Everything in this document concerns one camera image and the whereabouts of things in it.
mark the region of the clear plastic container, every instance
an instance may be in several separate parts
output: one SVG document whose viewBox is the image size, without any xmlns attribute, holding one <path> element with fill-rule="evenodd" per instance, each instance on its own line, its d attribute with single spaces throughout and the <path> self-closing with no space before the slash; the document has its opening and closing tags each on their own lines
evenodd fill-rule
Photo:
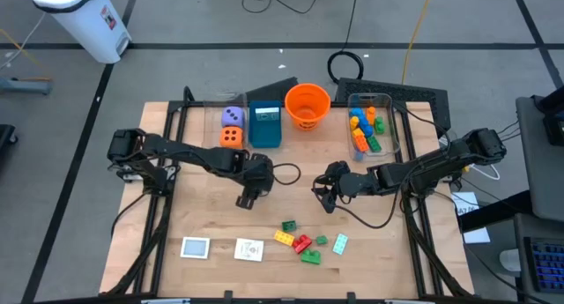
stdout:
<svg viewBox="0 0 564 304">
<path fill-rule="evenodd" d="M 350 114 L 351 110 L 354 108 L 361 108 L 364 113 L 369 107 L 376 108 L 376 116 L 380 116 L 384 124 L 384 133 L 376 134 L 374 125 L 373 135 L 380 144 L 382 150 L 379 152 L 372 152 L 368 150 L 366 152 L 360 152 L 356 148 L 356 144 L 353 140 L 353 134 L 349 133 L 349 154 L 351 159 L 356 161 L 379 161 L 383 160 L 385 157 L 394 155 L 399 151 L 399 139 L 397 137 L 397 132 L 393 126 L 393 110 L 391 97 L 385 93 L 353 93 L 349 96 L 348 100 L 348 112 Z M 351 116 L 346 117 L 346 128 L 351 130 L 350 120 Z"/>
<path fill-rule="evenodd" d="M 212 96 L 213 100 L 205 100 L 204 104 L 204 148 L 221 146 L 221 118 L 227 107 L 238 107 L 242 109 L 243 116 L 243 140 L 242 147 L 246 149 L 249 134 L 249 108 L 247 95 L 244 93 L 218 93 Z"/>
</svg>

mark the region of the white cable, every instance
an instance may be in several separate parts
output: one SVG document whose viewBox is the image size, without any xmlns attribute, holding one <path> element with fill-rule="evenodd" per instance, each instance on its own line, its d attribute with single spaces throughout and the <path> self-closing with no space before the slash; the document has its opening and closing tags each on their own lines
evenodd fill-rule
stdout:
<svg viewBox="0 0 564 304">
<path fill-rule="evenodd" d="M 446 140 L 444 137 L 441 137 L 441 138 L 439 139 L 439 142 L 440 142 L 442 145 L 447 145 L 447 140 Z M 493 169 L 493 172 L 495 173 L 495 176 L 492 176 L 492 175 L 490 175 L 490 174 L 488 174 L 488 173 L 482 171 L 481 169 L 475 167 L 475 164 L 470 164 L 470 168 L 473 169 L 473 170 L 476 170 L 476 172 L 478 172 L 478 173 L 484 175 L 485 177 L 487 177 L 487 178 L 490 179 L 490 180 L 499 181 L 499 180 L 501 179 L 500 173 L 497 171 L 497 169 L 494 167 L 493 164 L 490 165 L 490 167 Z"/>
<path fill-rule="evenodd" d="M 41 17 L 39 18 L 39 21 L 37 21 L 37 24 L 35 24 L 35 26 L 33 27 L 32 32 L 30 32 L 27 35 L 26 39 L 23 41 L 23 43 L 21 43 L 21 46 L 20 46 L 20 49 L 18 50 L 18 52 L 16 54 L 14 54 L 13 56 L 11 56 L 10 59 L 6 63 L 3 63 L 2 66 L 0 66 L 0 70 L 4 67 L 8 66 L 8 64 L 10 64 L 13 60 L 15 60 L 19 56 L 21 51 L 24 50 L 24 46 L 27 44 L 27 41 L 29 40 L 29 38 L 32 37 L 33 32 L 35 32 L 35 30 L 37 30 L 37 28 L 39 27 L 39 25 L 43 21 L 43 18 L 45 18 L 45 12 L 43 12 L 43 14 L 41 14 Z"/>
</svg>

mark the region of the purple die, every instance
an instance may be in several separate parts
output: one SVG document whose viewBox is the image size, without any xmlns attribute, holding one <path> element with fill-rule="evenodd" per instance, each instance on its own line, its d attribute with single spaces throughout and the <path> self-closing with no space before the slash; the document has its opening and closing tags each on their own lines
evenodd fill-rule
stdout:
<svg viewBox="0 0 564 304">
<path fill-rule="evenodd" d="M 221 127 L 239 127 L 245 129 L 245 113 L 239 107 L 227 107 L 221 115 Z"/>
</svg>

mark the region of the orange bucket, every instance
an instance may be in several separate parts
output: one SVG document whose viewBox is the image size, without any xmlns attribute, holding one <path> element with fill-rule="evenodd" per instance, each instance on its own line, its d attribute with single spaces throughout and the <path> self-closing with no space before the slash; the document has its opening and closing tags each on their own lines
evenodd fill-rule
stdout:
<svg viewBox="0 0 564 304">
<path fill-rule="evenodd" d="M 299 129 L 313 130 L 329 113 L 331 98 L 325 90 L 314 84 L 299 84 L 286 94 L 286 111 Z"/>
</svg>

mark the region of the floor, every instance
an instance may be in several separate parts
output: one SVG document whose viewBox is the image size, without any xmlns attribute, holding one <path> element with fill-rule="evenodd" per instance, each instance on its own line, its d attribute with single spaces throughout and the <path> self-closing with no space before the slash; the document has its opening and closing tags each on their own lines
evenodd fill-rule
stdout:
<svg viewBox="0 0 564 304">
<path fill-rule="evenodd" d="M 284 1 L 300 9 L 311 2 Z M 54 79 L 53 92 L 0 94 L 0 122 L 15 125 L 19 134 L 0 171 L 2 303 L 21 301 L 57 202 L 59 210 L 68 204 L 35 299 L 97 293 L 123 187 L 106 170 L 105 152 L 115 129 L 137 126 L 145 102 L 178 100 L 185 85 L 197 99 L 210 100 L 291 76 L 334 95 L 325 65 L 345 39 L 353 5 L 353 0 L 317 0 L 310 13 L 299 15 L 278 3 L 261 14 L 248 13 L 241 0 L 112 2 L 136 43 L 122 61 L 96 63 L 47 16 L 28 48 Z M 350 42 L 352 51 L 364 56 L 365 79 L 400 82 L 406 42 L 423 2 L 358 1 Z M 560 3 L 431 0 L 417 39 L 424 44 L 412 51 L 406 84 L 447 90 L 458 136 L 473 128 L 501 129 L 516 119 L 516 97 L 548 94 L 561 85 Z M 246 5 L 257 10 L 265 4 L 249 0 Z M 18 41 L 40 15 L 31 0 L 0 0 L 0 27 Z M 0 62 L 10 51 L 0 37 Z M 356 65 L 337 59 L 334 72 L 355 77 Z M 22 57 L 1 75 L 46 74 Z M 497 165 L 499 182 L 473 172 L 468 179 L 496 196 L 528 188 L 520 139 L 507 147 L 508 156 Z M 493 201 L 481 192 L 477 196 Z M 515 245 L 513 229 L 507 223 L 489 229 L 493 243 L 473 248 L 495 263 L 500 250 Z M 515 298 L 471 256 L 469 262 L 478 294 Z"/>
</svg>

